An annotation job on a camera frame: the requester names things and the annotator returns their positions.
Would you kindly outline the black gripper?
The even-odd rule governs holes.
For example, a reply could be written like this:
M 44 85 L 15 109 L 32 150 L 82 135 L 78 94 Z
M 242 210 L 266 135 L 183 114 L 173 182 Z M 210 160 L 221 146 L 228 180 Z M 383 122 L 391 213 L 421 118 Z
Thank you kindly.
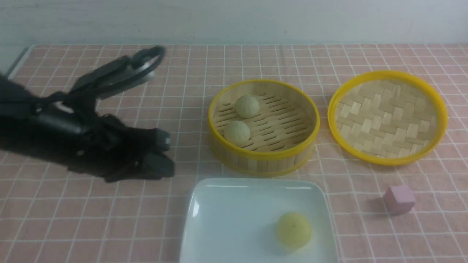
M 81 138 L 67 168 L 107 183 L 172 178 L 175 163 L 162 153 L 170 150 L 170 143 L 165 130 L 130 127 L 108 114 L 99 117 L 97 125 Z

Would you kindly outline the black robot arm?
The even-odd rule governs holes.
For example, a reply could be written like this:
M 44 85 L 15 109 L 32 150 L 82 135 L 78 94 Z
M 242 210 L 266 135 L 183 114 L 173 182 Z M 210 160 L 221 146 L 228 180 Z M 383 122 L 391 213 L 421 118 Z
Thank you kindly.
M 93 175 L 107 183 L 160 180 L 175 175 L 166 152 L 170 134 L 159 128 L 127 126 L 115 115 L 99 115 L 98 99 L 134 88 L 150 78 L 140 73 L 77 79 L 67 93 L 30 103 L 36 96 L 1 77 L 1 98 L 25 103 L 1 103 L 1 149 Z

